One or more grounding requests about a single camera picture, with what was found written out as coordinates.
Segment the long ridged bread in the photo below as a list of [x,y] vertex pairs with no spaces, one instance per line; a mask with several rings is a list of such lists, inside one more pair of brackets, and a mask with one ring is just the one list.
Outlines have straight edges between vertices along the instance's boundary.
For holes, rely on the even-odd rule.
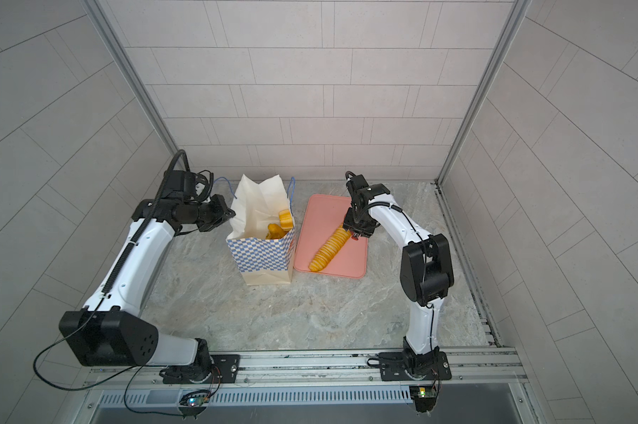
[[342,226],[338,227],[316,252],[308,265],[309,270],[315,273],[324,270],[350,238]]

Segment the checkered paper bag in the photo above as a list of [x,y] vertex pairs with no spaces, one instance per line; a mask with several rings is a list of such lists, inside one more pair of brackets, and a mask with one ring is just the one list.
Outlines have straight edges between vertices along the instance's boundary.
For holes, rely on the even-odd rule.
[[[246,175],[239,181],[232,203],[236,216],[230,221],[232,232],[226,243],[248,285],[292,282],[297,238],[294,188],[294,182],[285,185],[278,175],[260,183]],[[278,213],[287,208],[292,212],[294,228],[281,240],[267,240],[268,225],[279,224]]]

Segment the long oval bread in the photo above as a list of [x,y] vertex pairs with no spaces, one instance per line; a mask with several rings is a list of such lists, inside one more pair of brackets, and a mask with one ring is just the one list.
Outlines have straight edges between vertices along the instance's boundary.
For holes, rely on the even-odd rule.
[[288,231],[285,231],[279,224],[269,224],[267,240],[281,240],[286,236]]

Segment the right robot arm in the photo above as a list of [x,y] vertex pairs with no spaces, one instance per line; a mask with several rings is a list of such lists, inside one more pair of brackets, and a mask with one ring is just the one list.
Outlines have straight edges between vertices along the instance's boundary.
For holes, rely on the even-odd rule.
[[345,176],[351,206],[343,228],[358,239],[369,238],[382,227],[401,249],[399,281],[410,300],[402,363],[410,376],[426,376],[441,362],[438,325],[444,299],[454,285],[449,241],[416,224],[385,185],[369,185],[350,171]]

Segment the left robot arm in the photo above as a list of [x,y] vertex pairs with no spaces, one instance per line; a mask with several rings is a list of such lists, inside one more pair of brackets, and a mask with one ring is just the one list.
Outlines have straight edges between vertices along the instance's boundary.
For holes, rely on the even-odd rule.
[[101,285],[82,309],[65,313],[59,323],[78,362],[85,367],[166,367],[173,378],[187,381],[209,376],[213,360],[205,340],[164,335],[142,320],[140,312],[167,248],[183,225],[211,231],[234,215],[220,194],[204,202],[142,201]]

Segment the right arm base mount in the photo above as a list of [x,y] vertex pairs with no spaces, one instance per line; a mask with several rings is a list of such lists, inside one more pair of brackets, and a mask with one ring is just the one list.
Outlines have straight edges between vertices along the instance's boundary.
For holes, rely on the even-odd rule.
[[436,382],[452,378],[447,355],[438,349],[423,355],[409,351],[378,353],[374,360],[384,382]]

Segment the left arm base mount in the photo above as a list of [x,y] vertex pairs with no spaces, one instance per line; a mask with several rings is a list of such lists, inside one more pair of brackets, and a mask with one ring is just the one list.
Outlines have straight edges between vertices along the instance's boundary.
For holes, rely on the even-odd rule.
[[159,376],[164,384],[229,384],[235,383],[241,357],[237,354],[216,354],[209,364],[198,362],[191,366],[170,366]]

